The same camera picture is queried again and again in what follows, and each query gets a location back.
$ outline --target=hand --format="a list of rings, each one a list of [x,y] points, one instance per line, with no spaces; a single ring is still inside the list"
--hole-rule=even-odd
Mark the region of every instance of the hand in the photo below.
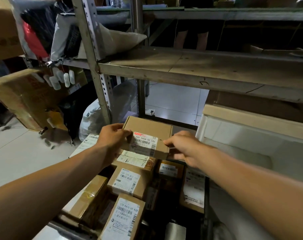
[[[131,130],[123,129],[124,124],[110,124],[104,126],[99,134],[96,147],[105,148],[107,150],[106,157],[103,162],[103,167],[109,166],[124,143],[125,138],[132,132]]]
[[[173,154],[173,159],[183,160],[187,165],[198,168],[199,162],[195,158],[199,146],[203,146],[198,139],[188,131],[180,131],[174,134],[172,137],[164,141],[164,144],[168,147],[175,147],[171,149],[170,154]]]

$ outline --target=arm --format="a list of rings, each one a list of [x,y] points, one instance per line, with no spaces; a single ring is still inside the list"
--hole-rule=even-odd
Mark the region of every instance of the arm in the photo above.
[[[101,129],[93,147],[0,187],[0,239],[32,239],[103,168],[130,131]]]
[[[239,161],[199,142],[187,131],[164,141],[185,160],[204,171],[279,239],[303,239],[303,182]]]

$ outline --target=red plastic bag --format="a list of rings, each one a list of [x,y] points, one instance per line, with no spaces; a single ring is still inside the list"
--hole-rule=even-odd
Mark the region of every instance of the red plastic bag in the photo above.
[[[31,26],[23,21],[23,30],[25,34],[25,40],[31,49],[31,51],[37,56],[41,58],[49,57],[48,53],[45,51],[41,42],[36,36],[36,33],[33,31]]]

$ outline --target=person's legs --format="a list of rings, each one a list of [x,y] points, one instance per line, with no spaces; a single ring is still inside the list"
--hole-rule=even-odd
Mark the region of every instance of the person's legs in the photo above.
[[[181,31],[181,32],[177,33],[175,42],[173,43],[173,47],[175,49],[182,49],[183,48],[187,33],[188,33],[188,30]]]
[[[208,33],[200,33],[198,34],[198,41],[196,50],[198,51],[205,51],[207,47],[207,40],[208,40]]]

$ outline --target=forearm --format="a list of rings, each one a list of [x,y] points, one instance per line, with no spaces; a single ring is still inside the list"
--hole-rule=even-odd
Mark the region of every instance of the forearm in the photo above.
[[[0,187],[0,239],[32,239],[102,170],[105,154],[92,147]]]
[[[303,239],[303,183],[198,145],[200,169],[279,239]]]

